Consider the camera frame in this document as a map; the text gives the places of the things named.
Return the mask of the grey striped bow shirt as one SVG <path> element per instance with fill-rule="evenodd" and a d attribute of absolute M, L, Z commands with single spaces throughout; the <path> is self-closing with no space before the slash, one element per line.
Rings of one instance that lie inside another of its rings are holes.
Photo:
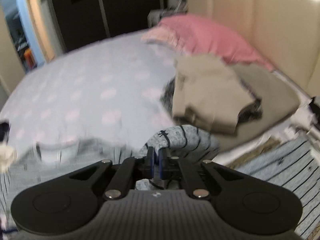
<path fill-rule="evenodd" d="M 216 137 L 194 126 L 182 125 L 156 132 L 140 150 L 98 138 L 74 138 L 57 144 L 34 143 L 17 154 L 7 172 L 1 173 L 1 239 L 11 239 L 17 231 L 10 207 L 13 199 L 26 188 L 103 159 L 120 164 L 129 157 L 144 157 L 148 147 L 153 147 L 156 154 L 165 148 L 171 157 L 185 157 L 194 164 L 213 160 L 292 190 L 303 205 L 296 233 L 308 238 L 319 231 L 319 164 L 307 137 L 298 135 L 281 142 L 264 136 L 256 143 L 220 153 Z"/>

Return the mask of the folded khaki garment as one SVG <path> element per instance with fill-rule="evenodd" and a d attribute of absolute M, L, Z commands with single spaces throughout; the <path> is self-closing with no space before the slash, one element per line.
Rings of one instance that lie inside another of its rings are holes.
<path fill-rule="evenodd" d="M 254 102 L 240 79 L 262 98 L 261 119 L 238 122 L 240 111 Z M 262 135 L 299 106 L 293 88 L 256 64 L 228 66 L 210 55 L 180 56 L 176 60 L 172 116 L 211 133 L 221 151 Z"/>

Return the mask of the polka dot bed sheet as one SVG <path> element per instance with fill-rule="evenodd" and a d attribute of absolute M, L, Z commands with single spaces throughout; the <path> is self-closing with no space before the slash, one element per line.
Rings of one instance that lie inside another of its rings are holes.
<path fill-rule="evenodd" d="M 176 53 L 142 36 L 93 43 L 28 73 L 1 111 L 10 122 L 9 145 L 18 155 L 37 143 L 90 138 L 140 149 L 171 127 L 159 99 L 175 75 Z"/>

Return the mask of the dark patterned folded garment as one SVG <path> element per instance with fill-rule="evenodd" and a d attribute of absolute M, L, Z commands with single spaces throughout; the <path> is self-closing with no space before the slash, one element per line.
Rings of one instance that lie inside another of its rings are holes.
<path fill-rule="evenodd" d="M 240 113 L 238 114 L 238 122 L 242 124 L 252 120 L 261 119 L 263 116 L 263 108 L 261 106 L 262 98 L 259 97 L 256 94 L 256 92 L 253 90 L 253 88 L 248 83 L 246 83 L 243 79 L 240 79 L 240 83 L 242 87 L 244 87 L 249 92 L 251 97 L 254 99 L 254 102 L 248 107 L 245 107 L 245 109 L 240 111 Z M 174 90 L 175 90 L 175 77 L 173 77 L 164 86 L 163 93 L 160 97 L 160 102 L 162 106 L 167 110 L 167 112 L 170 115 L 172 115 L 172 102 L 173 102 Z"/>

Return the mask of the cream white garment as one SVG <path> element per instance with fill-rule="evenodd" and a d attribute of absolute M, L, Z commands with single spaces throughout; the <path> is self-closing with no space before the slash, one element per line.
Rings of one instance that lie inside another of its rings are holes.
<path fill-rule="evenodd" d="M 0 145 L 0 172 L 5 173 L 17 159 L 16 150 L 7 144 Z"/>

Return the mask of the small dark cloth item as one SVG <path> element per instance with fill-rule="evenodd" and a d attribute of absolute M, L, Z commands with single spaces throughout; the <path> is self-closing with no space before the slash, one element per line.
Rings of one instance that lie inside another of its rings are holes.
<path fill-rule="evenodd" d="M 3 141 L 9 134 L 10 124 L 7 121 L 0 123 L 0 136 L 1 141 Z"/>

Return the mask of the light pink ruffled garment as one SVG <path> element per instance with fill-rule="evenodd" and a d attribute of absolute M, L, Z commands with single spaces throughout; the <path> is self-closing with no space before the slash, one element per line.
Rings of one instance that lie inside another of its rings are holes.
<path fill-rule="evenodd" d="M 149 44 L 161 44 L 176 52 L 185 53 L 185 41 L 174 30 L 163 25 L 151 28 L 142 36 L 141 41 Z"/>

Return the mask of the pink pillow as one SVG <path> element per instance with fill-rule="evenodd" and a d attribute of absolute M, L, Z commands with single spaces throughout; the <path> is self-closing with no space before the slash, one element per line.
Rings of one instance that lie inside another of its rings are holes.
<path fill-rule="evenodd" d="M 244 37 L 213 20 L 193 14 L 163 18 L 158 24 L 173 31 L 188 54 L 213 54 L 227 64 L 256 63 L 273 71 L 268 62 Z"/>

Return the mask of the open white door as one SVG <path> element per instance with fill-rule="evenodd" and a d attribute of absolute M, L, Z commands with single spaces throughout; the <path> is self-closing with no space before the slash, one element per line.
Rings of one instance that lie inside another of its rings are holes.
<path fill-rule="evenodd" d="M 2 8 L 0 10 L 0 76 L 1 84 L 8 95 L 25 77 L 25 71 L 12 42 Z"/>

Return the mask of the beige padded headboard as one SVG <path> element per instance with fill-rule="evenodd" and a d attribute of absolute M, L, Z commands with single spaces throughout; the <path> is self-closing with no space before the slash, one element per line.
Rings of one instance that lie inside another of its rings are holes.
<path fill-rule="evenodd" d="M 319 95 L 319 0 L 188 0 L 237 31 L 310 96 Z"/>

